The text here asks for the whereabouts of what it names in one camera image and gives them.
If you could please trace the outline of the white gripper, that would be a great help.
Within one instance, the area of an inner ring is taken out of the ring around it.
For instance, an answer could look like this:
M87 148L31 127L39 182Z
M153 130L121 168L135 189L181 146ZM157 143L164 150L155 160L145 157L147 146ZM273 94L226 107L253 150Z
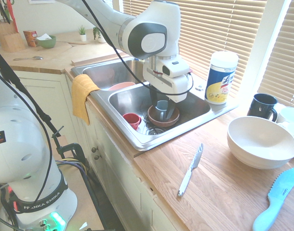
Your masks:
M174 64L169 65L158 63L156 70L152 69L149 63L143 64L143 78L157 90L168 96L166 119L170 119L175 110L175 105L187 97L188 90L187 68L177 70ZM157 105L157 90L149 89L150 98L153 106Z

